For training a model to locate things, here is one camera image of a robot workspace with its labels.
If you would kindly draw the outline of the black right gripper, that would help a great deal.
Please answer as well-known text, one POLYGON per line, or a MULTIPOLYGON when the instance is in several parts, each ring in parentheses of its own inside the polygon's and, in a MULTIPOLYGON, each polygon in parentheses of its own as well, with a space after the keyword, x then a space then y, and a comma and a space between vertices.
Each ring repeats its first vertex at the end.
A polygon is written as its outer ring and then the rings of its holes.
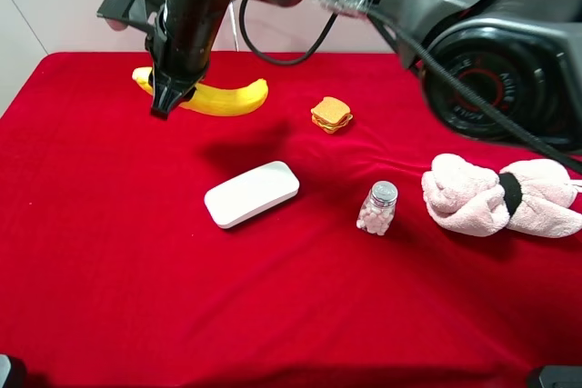
POLYGON ((226 7, 227 0, 166 0, 150 48, 152 116, 167 120, 176 107, 192 99, 206 76, 226 7))

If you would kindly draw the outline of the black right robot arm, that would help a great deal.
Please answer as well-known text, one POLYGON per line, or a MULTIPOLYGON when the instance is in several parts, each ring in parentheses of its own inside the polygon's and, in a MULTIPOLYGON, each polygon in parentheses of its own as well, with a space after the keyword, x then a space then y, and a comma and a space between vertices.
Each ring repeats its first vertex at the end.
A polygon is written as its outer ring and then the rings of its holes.
MULTIPOLYGON (((229 1, 163 2, 149 36, 154 115, 191 97, 229 1)), ((316 1, 367 18, 450 130, 549 156, 580 152, 581 0, 316 1)))

